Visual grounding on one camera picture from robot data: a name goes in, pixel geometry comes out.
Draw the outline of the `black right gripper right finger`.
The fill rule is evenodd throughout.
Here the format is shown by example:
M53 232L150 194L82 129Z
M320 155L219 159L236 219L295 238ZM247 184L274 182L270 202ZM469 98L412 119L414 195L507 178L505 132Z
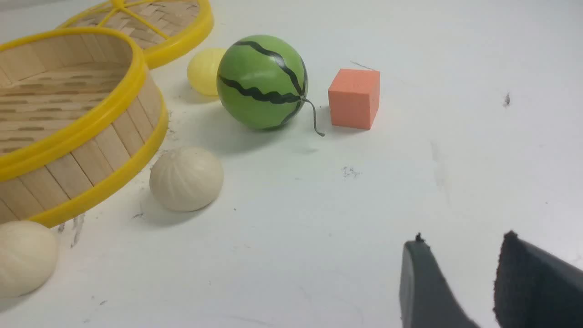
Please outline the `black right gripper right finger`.
M493 311L502 328L580 328L583 272L510 231L498 258Z

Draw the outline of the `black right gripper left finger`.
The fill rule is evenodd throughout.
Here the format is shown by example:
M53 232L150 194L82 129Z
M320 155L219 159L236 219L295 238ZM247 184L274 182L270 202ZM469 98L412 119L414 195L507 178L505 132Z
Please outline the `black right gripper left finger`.
M403 246L399 303L404 328L478 327L454 297L421 233Z

